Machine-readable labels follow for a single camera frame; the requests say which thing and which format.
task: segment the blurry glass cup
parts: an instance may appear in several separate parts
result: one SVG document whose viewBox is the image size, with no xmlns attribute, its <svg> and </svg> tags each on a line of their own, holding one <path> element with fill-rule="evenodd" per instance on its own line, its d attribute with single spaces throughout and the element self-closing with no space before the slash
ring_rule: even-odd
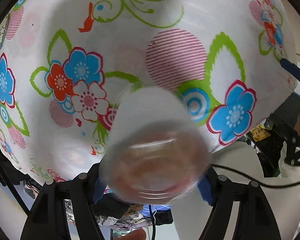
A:
<svg viewBox="0 0 300 240">
<path fill-rule="evenodd" d="M 179 99 L 158 87 L 143 88 L 118 109 L 100 178 L 124 201 L 166 204 L 198 182 L 209 157 Z"/>
</svg>

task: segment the white patterned cloth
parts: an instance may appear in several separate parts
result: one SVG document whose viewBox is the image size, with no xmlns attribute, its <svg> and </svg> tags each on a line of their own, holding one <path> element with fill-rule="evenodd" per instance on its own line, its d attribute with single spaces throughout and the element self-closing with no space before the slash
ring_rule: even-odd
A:
<svg viewBox="0 0 300 240">
<path fill-rule="evenodd" d="M 0 49 L 0 147 L 41 184 L 72 179 L 103 157 L 124 95 L 157 85 L 213 153 L 291 94 L 279 60 L 295 55 L 280 0 L 19 0 Z"/>
</svg>

